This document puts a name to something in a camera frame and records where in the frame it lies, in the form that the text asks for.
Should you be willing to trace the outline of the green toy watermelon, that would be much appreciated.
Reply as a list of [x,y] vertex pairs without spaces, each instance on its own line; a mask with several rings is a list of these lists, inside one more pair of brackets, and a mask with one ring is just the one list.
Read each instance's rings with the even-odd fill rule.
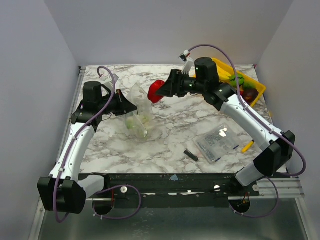
[[230,76],[229,78],[229,84],[236,88],[237,87],[237,84],[241,87],[245,82],[245,78],[242,74],[237,74],[237,80],[236,80],[236,76],[233,74]]

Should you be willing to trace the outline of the yellow toy banana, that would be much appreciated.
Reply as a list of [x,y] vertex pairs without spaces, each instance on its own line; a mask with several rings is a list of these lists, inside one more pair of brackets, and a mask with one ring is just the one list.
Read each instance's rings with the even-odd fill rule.
[[229,72],[222,69],[220,66],[216,65],[216,67],[217,67],[217,73],[218,73],[219,80],[221,82],[228,82],[232,75]]

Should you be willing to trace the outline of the white toy cauliflower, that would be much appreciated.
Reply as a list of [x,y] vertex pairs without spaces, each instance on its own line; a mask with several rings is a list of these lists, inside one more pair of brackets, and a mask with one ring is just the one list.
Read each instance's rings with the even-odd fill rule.
[[147,115],[129,115],[125,118],[125,126],[128,129],[128,132],[135,136],[138,139],[146,139],[148,136],[150,117]]

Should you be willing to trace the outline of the black comb-like part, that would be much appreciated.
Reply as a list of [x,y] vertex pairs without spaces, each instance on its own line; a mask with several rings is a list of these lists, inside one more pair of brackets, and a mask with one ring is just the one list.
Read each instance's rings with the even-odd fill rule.
[[184,153],[186,156],[188,156],[190,159],[192,159],[193,161],[195,161],[195,162],[198,162],[198,161],[199,161],[199,157],[196,156],[195,154],[193,154],[192,152],[190,152],[188,149],[186,149],[183,153]]

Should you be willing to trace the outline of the green yellow toy mango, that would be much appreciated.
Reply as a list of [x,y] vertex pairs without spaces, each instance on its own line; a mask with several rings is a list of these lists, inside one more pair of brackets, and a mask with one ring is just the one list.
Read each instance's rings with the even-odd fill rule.
[[249,89],[255,89],[256,88],[256,85],[254,82],[252,81],[247,81],[245,80],[243,82],[243,85],[242,85],[242,89],[245,91],[245,90],[249,90]]

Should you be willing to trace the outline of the aluminium extrusion rail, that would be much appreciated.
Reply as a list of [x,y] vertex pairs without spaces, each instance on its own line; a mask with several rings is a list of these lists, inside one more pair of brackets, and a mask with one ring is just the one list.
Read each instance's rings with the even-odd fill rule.
[[299,178],[273,178],[270,182],[262,179],[257,182],[261,198],[276,198],[276,190],[281,199],[304,198],[305,193]]

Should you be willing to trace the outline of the clear zip top bag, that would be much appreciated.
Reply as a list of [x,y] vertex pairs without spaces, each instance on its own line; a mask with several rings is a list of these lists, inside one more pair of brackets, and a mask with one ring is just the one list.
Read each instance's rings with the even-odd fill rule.
[[128,113],[124,116],[124,120],[126,117],[130,115],[146,115],[150,117],[150,123],[149,123],[149,128],[148,128],[148,136],[145,139],[139,139],[136,138],[135,136],[132,136],[129,133],[129,130],[127,129],[127,134],[129,137],[136,142],[146,142],[149,140],[155,131],[155,122],[154,122],[154,115],[153,115],[153,110],[152,110],[152,103],[148,99],[148,94],[147,92],[141,87],[139,83],[136,83],[133,85],[133,87],[130,89],[128,92],[128,95],[126,98],[133,103],[134,105],[137,106],[137,110],[131,113]]

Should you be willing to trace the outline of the dark purple toy fruit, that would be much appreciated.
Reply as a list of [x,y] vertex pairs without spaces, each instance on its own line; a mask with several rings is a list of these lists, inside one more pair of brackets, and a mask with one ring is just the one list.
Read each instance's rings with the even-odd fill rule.
[[246,102],[251,103],[258,95],[259,92],[255,88],[249,88],[243,91],[242,97]]

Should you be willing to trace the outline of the clear bag of screws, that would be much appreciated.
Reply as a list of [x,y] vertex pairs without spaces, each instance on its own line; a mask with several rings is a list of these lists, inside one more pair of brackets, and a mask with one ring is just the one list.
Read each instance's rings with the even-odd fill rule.
[[238,148],[240,140],[227,124],[222,124],[198,137],[194,143],[204,158],[213,164],[230,151]]

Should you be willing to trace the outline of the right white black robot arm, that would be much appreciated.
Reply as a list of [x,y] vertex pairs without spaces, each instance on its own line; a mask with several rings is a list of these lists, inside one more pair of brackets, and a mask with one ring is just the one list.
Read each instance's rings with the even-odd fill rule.
[[231,117],[251,136],[262,152],[237,172],[230,183],[230,191],[241,196],[248,185],[273,176],[291,159],[296,137],[291,131],[283,132],[270,124],[244,102],[234,87],[220,82],[217,65],[211,58],[198,58],[194,66],[195,77],[179,69],[171,70],[167,81],[155,93],[169,98],[201,94],[208,104]]

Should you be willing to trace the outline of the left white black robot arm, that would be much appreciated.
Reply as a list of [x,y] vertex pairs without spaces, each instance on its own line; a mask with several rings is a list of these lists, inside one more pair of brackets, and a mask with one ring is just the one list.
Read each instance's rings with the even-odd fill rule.
[[41,177],[37,183],[47,211],[80,214],[89,197],[97,194],[104,198],[110,194],[111,185],[101,175],[93,174],[80,180],[80,167],[103,116],[122,116],[138,109],[120,89],[109,89],[98,81],[86,82],[82,95],[71,116],[70,133],[57,163],[49,176]]

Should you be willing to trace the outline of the yellow plastic bin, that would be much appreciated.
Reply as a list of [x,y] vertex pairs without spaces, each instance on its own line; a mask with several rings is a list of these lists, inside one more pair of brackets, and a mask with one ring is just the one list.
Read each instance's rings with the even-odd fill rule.
[[[231,75],[235,75],[235,71],[234,68],[230,65],[227,65],[226,63],[222,62],[221,60],[218,60],[217,58],[212,58],[211,60],[209,60],[208,57],[202,57],[197,59],[194,62],[195,65],[195,72],[196,75],[194,75],[194,77],[198,77],[198,72],[199,72],[199,67],[206,65],[208,67],[209,70],[213,71],[213,75],[214,75],[214,82],[216,83],[216,86],[222,87],[223,89],[228,89],[229,92],[234,92],[235,94],[237,94],[237,86],[236,87],[232,87],[228,82],[222,82],[219,80],[219,75],[218,75],[218,71],[217,71],[217,65],[219,67],[221,67],[223,70],[227,71],[228,73],[230,73]],[[247,104],[249,104],[251,107],[253,107],[257,101],[260,99],[260,97],[263,95],[263,93],[266,90],[266,87],[259,83],[258,81],[254,80],[253,78],[247,76],[246,74],[244,74],[243,72],[240,71],[236,71],[236,74],[242,74],[243,77],[245,78],[244,81],[250,81],[250,82],[254,82],[255,84],[255,89],[259,92],[258,96],[256,97],[256,99],[253,102],[246,102]],[[243,87],[239,86],[239,92],[240,95],[243,95]]]

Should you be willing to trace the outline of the small yellow object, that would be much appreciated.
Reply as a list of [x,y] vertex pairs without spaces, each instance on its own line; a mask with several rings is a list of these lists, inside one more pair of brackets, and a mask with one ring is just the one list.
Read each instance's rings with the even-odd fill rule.
[[254,143],[255,143],[254,140],[250,141],[250,142],[241,150],[241,152],[242,152],[242,153],[247,152],[247,151],[253,146]]

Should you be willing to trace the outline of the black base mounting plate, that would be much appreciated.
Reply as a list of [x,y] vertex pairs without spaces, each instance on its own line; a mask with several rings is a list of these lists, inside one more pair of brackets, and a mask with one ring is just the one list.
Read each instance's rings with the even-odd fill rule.
[[257,182],[236,186],[232,173],[109,173],[104,192],[90,199],[99,208],[227,208],[229,200],[260,195]]

